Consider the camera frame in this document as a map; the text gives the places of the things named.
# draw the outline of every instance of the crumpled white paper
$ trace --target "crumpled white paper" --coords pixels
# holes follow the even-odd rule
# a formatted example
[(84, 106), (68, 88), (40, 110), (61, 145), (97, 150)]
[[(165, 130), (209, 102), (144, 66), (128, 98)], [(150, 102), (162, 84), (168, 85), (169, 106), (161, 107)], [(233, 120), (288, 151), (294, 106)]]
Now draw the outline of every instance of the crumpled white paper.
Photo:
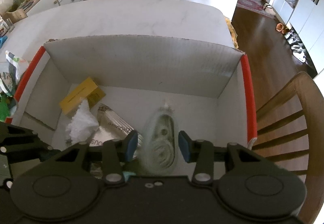
[(66, 127), (68, 140), (71, 139), (72, 145), (88, 140), (92, 134), (99, 128), (96, 117), (90, 112), (89, 103), (84, 99), (79, 105), (72, 121)]

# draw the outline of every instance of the wooden chair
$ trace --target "wooden chair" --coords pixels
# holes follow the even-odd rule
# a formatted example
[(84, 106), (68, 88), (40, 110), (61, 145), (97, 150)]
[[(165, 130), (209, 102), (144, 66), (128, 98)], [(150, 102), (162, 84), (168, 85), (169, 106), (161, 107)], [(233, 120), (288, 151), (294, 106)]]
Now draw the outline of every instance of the wooden chair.
[(270, 111), (280, 107), (295, 95), (298, 96), (302, 110), (269, 126), (258, 130), (258, 142), (262, 135), (279, 129), (304, 115), (307, 128), (282, 137), (255, 144), (252, 150), (275, 147), (291, 142), (308, 134), (307, 150), (299, 150), (268, 156), (272, 162), (295, 159), (308, 154), (307, 170), (294, 171), (297, 175), (306, 175), (307, 197), (299, 212), (299, 218), (308, 224), (316, 219), (324, 202), (324, 98), (315, 82), (305, 72), (296, 74), (273, 98), (257, 111), (257, 121)]

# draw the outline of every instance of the box flap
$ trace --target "box flap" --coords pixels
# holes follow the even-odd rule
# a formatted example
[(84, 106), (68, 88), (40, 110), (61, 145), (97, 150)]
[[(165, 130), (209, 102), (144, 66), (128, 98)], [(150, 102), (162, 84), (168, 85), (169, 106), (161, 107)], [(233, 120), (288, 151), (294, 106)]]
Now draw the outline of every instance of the box flap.
[(108, 35), (44, 44), (71, 83), (87, 77), (103, 86), (218, 97), (244, 54), (188, 39)]

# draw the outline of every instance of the yellow box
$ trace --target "yellow box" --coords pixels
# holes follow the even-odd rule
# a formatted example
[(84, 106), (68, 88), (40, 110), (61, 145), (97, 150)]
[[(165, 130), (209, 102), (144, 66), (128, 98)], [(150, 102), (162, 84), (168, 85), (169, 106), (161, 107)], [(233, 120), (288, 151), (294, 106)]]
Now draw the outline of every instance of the yellow box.
[(105, 95), (98, 85), (88, 77), (60, 102), (60, 107), (63, 113), (67, 115), (72, 110), (75, 110), (83, 99), (87, 98), (91, 108)]

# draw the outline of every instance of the slipper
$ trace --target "slipper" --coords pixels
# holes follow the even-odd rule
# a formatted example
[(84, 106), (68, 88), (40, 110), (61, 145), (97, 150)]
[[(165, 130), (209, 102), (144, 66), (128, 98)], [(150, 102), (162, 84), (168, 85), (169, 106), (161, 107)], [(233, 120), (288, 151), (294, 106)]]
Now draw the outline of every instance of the slipper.
[(290, 29), (288, 29), (288, 28), (283, 29), (283, 30), (281, 31), (281, 33), (282, 33), (283, 35), (285, 35), (285, 34), (288, 33), (288, 32), (290, 32)]
[(272, 6), (271, 6), (269, 3), (265, 3), (264, 6), (265, 6), (266, 8), (272, 8)]
[(278, 23), (277, 26), (276, 26), (276, 31), (281, 32), (283, 29), (284, 29), (283, 24)]

